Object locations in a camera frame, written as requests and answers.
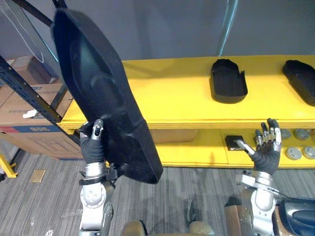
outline black plastic cover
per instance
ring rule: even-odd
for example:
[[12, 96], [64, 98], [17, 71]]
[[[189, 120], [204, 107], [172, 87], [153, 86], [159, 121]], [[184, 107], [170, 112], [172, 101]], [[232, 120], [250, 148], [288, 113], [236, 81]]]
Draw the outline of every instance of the black plastic cover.
[[228, 59], [217, 60], [211, 68], [211, 94], [222, 103], [237, 103], [248, 93], [245, 73], [239, 72], [237, 64]]
[[244, 140], [242, 135], [226, 135], [225, 144], [229, 151], [244, 151], [237, 145], [236, 140]]
[[104, 121], [104, 156], [125, 176], [157, 183], [162, 174], [158, 153], [131, 93], [121, 60], [95, 23], [85, 14], [58, 9], [52, 34], [63, 79], [88, 124]]
[[280, 219], [290, 233], [315, 236], [315, 199], [288, 198], [280, 203]]
[[315, 106], [315, 69], [298, 60], [287, 60], [283, 72], [304, 101]]

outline yellow shelf board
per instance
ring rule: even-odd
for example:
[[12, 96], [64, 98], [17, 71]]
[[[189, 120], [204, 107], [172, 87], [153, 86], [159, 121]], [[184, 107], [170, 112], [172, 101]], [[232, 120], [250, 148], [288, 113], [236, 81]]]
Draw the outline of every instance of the yellow shelf board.
[[[315, 107], [282, 73], [286, 60], [315, 67], [315, 56], [222, 57], [245, 70], [248, 95], [236, 104], [212, 99], [210, 69], [218, 57], [123, 61], [133, 95], [151, 129], [255, 128], [269, 116], [282, 128], [315, 128]], [[60, 123], [66, 132], [86, 118], [72, 102]]]
[[[244, 151], [227, 149], [224, 140], [226, 135], [242, 135], [248, 144], [255, 148], [254, 129], [202, 129], [198, 131], [193, 142], [160, 144], [157, 145], [157, 152], [163, 166], [252, 168], [253, 163]], [[304, 156], [299, 160], [291, 160], [285, 155], [288, 147], [302, 150], [306, 146], [315, 146], [312, 137], [301, 141], [292, 135], [283, 140], [279, 168], [315, 168], [315, 160]]]

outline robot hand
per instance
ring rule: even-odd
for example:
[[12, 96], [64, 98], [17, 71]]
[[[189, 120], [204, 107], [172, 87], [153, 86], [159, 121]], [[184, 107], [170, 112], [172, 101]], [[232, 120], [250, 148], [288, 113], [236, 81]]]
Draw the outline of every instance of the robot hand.
[[269, 130], [264, 122], [261, 123], [263, 134], [256, 130], [256, 151], [243, 140], [236, 140], [235, 142], [250, 156], [254, 162], [254, 170], [273, 175], [280, 160], [281, 132], [275, 119], [269, 118], [267, 122]]
[[81, 152], [87, 164], [104, 162], [104, 148], [101, 143], [103, 121], [97, 119], [93, 125], [91, 138], [80, 132]]

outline robotic arm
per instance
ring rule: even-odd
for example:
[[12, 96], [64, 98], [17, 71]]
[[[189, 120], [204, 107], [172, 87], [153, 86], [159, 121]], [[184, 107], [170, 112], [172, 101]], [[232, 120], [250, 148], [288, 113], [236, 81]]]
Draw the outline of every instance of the robotic arm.
[[80, 133], [81, 149], [87, 163], [86, 172], [80, 180], [82, 190], [80, 199], [83, 205], [80, 236], [106, 236], [113, 218], [113, 206], [110, 203], [115, 189], [114, 181], [118, 178], [117, 170], [107, 168], [101, 143], [103, 121], [97, 119], [91, 138]]
[[261, 124], [262, 134], [256, 130], [256, 151], [243, 140], [236, 140], [254, 162], [252, 175], [245, 172], [237, 181], [246, 185], [241, 193], [242, 208], [239, 218], [244, 235], [273, 236], [272, 214], [276, 207], [278, 190], [271, 187], [272, 175], [277, 170], [281, 153], [281, 132], [275, 119]]

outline white cable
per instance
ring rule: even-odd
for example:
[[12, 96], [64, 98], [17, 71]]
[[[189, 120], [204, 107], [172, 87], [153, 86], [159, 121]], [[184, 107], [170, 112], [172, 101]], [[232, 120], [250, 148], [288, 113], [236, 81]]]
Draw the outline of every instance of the white cable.
[[12, 25], [15, 27], [15, 29], [17, 30], [17, 32], [19, 33], [19, 35], [21, 36], [21, 38], [23, 39], [24, 43], [26, 44], [26, 46], [28, 47], [28, 49], [31, 51], [31, 53], [36, 57], [37, 60], [39, 60], [41, 63], [44, 63], [44, 56], [43, 53], [39, 50], [40, 55], [41, 55], [41, 59], [38, 58], [38, 56], [33, 52], [33, 50], [29, 47], [29, 45], [27, 44], [26, 40], [24, 39], [23, 35], [21, 34], [21, 32], [18, 30], [18, 28], [16, 27], [16, 25], [13, 23], [13, 21], [10, 19], [10, 17], [7, 15], [7, 13], [5, 12], [3, 7], [6, 7], [6, 9], [9, 9], [11, 11], [11, 13], [14, 15], [14, 17], [16, 18], [16, 20], [18, 21], [18, 23], [20, 24], [20, 26], [22, 27], [22, 29], [25, 31], [25, 33], [28, 35], [28, 37], [30, 38], [30, 40], [33, 42], [34, 46], [36, 47], [36, 44], [34, 43], [34, 41], [32, 40], [32, 38], [30, 37], [30, 35], [28, 34], [28, 32], [25, 30], [25, 28], [23, 27], [23, 25], [21, 24], [21, 22], [19, 21], [19, 19], [17, 18], [17, 16], [14, 14], [14, 12], [11, 10], [11, 8], [9, 7], [9, 5], [7, 4], [7, 2], [5, 0], [2, 0], [2, 2], [5, 3], [6, 6], [4, 6], [3, 4], [1, 5], [1, 10], [4, 13], [4, 15], [9, 19], [9, 21], [12, 23]]

